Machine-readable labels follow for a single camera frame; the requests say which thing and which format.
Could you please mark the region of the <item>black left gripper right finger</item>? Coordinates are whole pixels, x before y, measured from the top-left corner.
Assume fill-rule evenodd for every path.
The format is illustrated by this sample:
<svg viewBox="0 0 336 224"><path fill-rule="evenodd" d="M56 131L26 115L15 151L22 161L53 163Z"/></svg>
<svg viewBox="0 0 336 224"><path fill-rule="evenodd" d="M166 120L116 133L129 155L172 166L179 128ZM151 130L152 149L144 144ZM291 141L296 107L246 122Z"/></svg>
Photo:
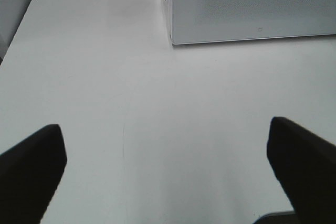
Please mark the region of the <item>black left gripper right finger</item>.
<svg viewBox="0 0 336 224"><path fill-rule="evenodd" d="M274 117L267 158L301 223L335 223L335 145Z"/></svg>

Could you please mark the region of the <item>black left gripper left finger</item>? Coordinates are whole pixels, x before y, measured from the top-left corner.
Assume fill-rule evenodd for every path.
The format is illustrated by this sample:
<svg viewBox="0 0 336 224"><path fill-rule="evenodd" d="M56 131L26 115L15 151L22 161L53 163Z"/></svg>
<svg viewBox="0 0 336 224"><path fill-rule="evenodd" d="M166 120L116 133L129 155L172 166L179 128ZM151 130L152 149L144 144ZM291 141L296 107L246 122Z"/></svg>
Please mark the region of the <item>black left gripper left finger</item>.
<svg viewBox="0 0 336 224"><path fill-rule="evenodd" d="M58 124L1 154L1 223L40 223L67 164Z"/></svg>

